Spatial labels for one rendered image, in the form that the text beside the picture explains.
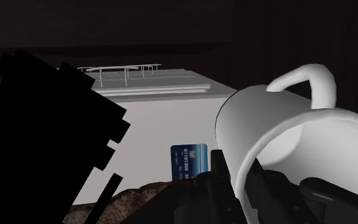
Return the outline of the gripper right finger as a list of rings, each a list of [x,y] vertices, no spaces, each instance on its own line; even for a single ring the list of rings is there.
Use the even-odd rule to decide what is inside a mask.
[[[320,178],[295,185],[255,160],[244,190],[260,224],[358,224],[358,194]]]

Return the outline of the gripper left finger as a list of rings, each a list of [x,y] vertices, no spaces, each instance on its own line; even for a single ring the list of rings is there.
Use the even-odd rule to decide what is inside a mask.
[[[248,224],[222,150],[211,151],[210,168],[165,187],[123,224]]]

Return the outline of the white mug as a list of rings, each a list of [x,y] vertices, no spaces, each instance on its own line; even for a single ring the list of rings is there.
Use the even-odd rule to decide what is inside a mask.
[[[248,224],[259,224],[244,189],[255,160],[294,184],[316,177],[358,194],[358,114],[336,106],[334,76],[321,64],[234,93],[215,133]]]

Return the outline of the blue card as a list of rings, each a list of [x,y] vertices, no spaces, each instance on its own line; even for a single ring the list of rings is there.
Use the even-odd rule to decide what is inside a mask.
[[[172,179],[192,179],[208,171],[206,144],[180,144],[170,147]]]

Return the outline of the brown rough lump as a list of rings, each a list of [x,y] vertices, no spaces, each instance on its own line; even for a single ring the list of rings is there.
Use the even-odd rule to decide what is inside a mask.
[[[149,183],[139,188],[126,189],[110,198],[97,224],[120,224],[164,188],[174,183],[194,185],[195,179]],[[84,224],[94,205],[95,203],[72,205],[63,224]]]

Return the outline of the grey unit with thin rails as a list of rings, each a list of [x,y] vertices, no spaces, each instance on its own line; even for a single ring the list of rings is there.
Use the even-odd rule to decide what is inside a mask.
[[[161,69],[159,64],[79,67],[78,73],[54,85],[88,87],[114,102],[224,98],[235,89],[187,69]]]

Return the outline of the black blocky object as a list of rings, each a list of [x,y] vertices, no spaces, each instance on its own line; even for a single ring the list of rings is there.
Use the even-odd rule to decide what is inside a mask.
[[[69,64],[19,50],[0,58],[0,224],[63,224],[129,123],[125,109]]]

